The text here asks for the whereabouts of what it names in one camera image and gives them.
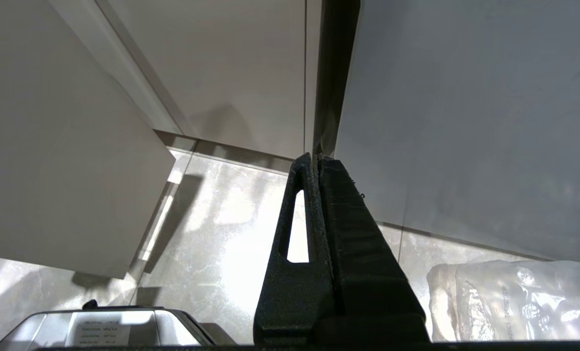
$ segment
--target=marble floor tile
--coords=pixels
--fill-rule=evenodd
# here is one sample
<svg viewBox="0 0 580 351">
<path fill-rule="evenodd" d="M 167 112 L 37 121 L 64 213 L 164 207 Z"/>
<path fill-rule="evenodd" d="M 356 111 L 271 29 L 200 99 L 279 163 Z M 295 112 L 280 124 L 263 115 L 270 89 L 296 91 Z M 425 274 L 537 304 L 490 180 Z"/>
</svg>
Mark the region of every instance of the marble floor tile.
<svg viewBox="0 0 580 351">
<path fill-rule="evenodd" d="M 286 179 L 194 155 L 132 304 L 186 311 L 251 344 Z"/>
<path fill-rule="evenodd" d="M 430 337 L 433 333 L 433 323 L 428 308 L 430 295 L 426 275 L 431 268 L 438 264 L 466 264 L 491 260 L 514 262 L 527 259 L 529 258 L 403 230 L 399 264 L 424 308 L 426 330 Z"/>
<path fill-rule="evenodd" d="M 395 228 L 392 227 L 391 225 L 380 222 L 377 222 L 377 224 L 379 225 L 379 229 L 381 229 L 381 233 L 383 234 L 385 241 L 387 242 L 388 245 L 390 245 L 390 249 L 392 249 L 394 257 L 396 258 L 396 260 L 398 260 L 400 253 L 400 239 L 403 235 L 402 229 Z"/>
</svg>

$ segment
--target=grout line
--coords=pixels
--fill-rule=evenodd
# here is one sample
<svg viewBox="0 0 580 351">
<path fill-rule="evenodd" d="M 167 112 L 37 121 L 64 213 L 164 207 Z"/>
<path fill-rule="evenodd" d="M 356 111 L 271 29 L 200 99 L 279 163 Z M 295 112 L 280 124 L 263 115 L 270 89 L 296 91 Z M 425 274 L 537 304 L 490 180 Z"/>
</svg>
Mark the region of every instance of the grout line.
<svg viewBox="0 0 580 351">
<path fill-rule="evenodd" d="M 403 235 L 405 235 L 405 231 L 403 231 L 401 229 L 400 230 L 400 242 L 399 242 L 399 259 L 398 259 L 399 265 L 400 265 L 400 253 L 403 251 Z"/>
<path fill-rule="evenodd" d="M 183 169 L 183 174 L 181 175 L 182 177 L 185 175 L 185 173 L 188 171 L 188 167 L 190 167 L 190 162 L 192 162 L 192 158 L 194 157 L 194 150 L 197 148 L 197 145 L 199 144 L 199 142 L 197 141 L 194 144 L 194 147 L 192 147 L 192 152 L 190 153 L 190 158 L 188 158 L 188 163 L 185 165 L 185 168 Z"/>
<path fill-rule="evenodd" d="M 142 276 L 144 275 L 144 267 L 142 267 L 142 274 L 140 274 L 140 278 L 138 278 L 138 280 L 136 280 L 136 287 L 134 288 L 134 292 L 132 293 L 132 297 L 129 298 L 129 302 L 127 303 L 127 305 L 131 306 L 132 305 L 132 301 L 134 300 L 134 297 L 136 297 L 136 293 L 138 293 L 138 288 L 140 287 L 140 281 L 142 280 Z"/>
<path fill-rule="evenodd" d="M 199 148 L 199 144 L 201 142 L 200 138 L 197 138 L 194 140 L 194 145 L 192 146 L 192 155 L 194 156 L 194 153 L 197 153 L 197 149 Z"/>
<path fill-rule="evenodd" d="M 469 247 L 473 247 L 475 249 L 482 249 L 482 250 L 487 250 L 487 251 L 493 251 L 495 253 L 502 253 L 502 254 L 507 254 L 507 255 L 520 256 L 520 257 L 528 258 L 528 259 L 531 259 L 531 260 L 538 260 L 538 261 L 550 261 L 551 260 L 549 258 L 535 256 L 534 254 L 531 254 L 531 253 L 519 253 L 517 251 L 511 251 L 511 250 L 507 250 L 507 249 L 500 249 L 498 247 L 493 247 L 491 245 L 478 244 L 476 242 L 471 242 L 471 241 L 467 241 L 467 240 L 463 240 L 463 239 L 455 238 L 455 237 L 450 237 L 450 236 L 442 235 L 442 234 L 429 233 L 429 232 L 426 232 L 426 231 L 421 231 L 419 229 L 413 229 L 413 228 L 409 228 L 409 227 L 402 227 L 402 230 L 403 231 L 406 231 L 408 234 L 421 235 L 423 237 L 429 237 L 429 238 L 433 238 L 435 240 L 443 240 L 443 241 L 446 241 L 446 242 L 450 242 L 452 244 L 469 246 Z"/>
</svg>

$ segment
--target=black plastic bracket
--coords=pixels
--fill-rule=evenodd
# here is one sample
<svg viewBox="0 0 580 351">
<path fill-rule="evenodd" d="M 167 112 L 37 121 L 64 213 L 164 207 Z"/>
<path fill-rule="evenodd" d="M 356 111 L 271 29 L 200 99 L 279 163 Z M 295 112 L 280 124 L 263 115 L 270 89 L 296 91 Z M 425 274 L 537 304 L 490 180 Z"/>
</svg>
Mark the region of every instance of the black plastic bracket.
<svg viewBox="0 0 580 351">
<path fill-rule="evenodd" d="M 308 263 L 287 260 L 296 194 L 305 194 Z M 309 154 L 288 174 L 254 318 L 256 345 L 428 342 L 424 311 L 338 160 Z"/>
</svg>

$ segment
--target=white cabinet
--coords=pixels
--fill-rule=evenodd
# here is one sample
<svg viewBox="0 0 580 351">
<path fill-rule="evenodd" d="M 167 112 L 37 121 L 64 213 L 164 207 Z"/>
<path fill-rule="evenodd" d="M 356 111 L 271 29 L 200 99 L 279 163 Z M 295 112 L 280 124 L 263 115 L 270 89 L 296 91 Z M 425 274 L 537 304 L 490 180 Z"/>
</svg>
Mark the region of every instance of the white cabinet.
<svg viewBox="0 0 580 351">
<path fill-rule="evenodd" d="M 366 1 L 335 156 L 376 220 L 580 261 L 580 1 Z"/>
<path fill-rule="evenodd" d="M 48 2 L 0 0 L 0 257 L 123 277 L 173 162 Z"/>
<path fill-rule="evenodd" d="M 317 67 L 318 45 L 310 38 L 306 52 L 306 2 L 98 3 L 185 135 L 291 158 L 305 151 L 314 108 L 305 86 L 315 95 L 306 58 Z"/>
</svg>

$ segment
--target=plastic bag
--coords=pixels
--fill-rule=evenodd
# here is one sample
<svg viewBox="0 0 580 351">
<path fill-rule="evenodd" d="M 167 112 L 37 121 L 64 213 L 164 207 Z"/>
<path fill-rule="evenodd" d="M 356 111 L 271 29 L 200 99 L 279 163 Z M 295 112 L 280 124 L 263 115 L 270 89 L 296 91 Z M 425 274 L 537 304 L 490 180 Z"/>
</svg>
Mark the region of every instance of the plastic bag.
<svg viewBox="0 0 580 351">
<path fill-rule="evenodd" d="M 580 340 L 580 263 L 433 267 L 433 341 Z"/>
</svg>

